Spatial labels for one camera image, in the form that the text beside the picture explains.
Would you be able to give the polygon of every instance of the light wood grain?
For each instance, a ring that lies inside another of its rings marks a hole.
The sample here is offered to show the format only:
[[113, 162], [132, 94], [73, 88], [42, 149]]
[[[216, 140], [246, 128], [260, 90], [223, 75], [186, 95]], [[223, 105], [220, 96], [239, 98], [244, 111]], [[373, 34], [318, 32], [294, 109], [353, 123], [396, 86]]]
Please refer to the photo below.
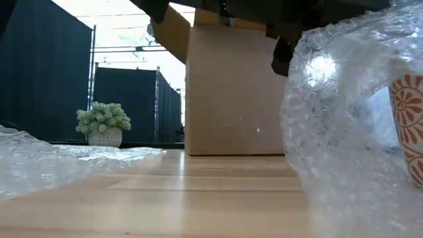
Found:
[[0, 202], [7, 238], [312, 237], [307, 203], [283, 157], [185, 157]]

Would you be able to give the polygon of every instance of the white pot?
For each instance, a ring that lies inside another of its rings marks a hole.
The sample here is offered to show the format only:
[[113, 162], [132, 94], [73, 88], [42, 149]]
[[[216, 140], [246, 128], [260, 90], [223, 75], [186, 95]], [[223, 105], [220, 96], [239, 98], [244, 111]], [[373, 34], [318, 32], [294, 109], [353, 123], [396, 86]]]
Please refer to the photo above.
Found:
[[110, 128], [105, 133], [91, 132], [88, 135], [88, 144], [97, 146], [119, 147], [122, 143], [122, 129]]

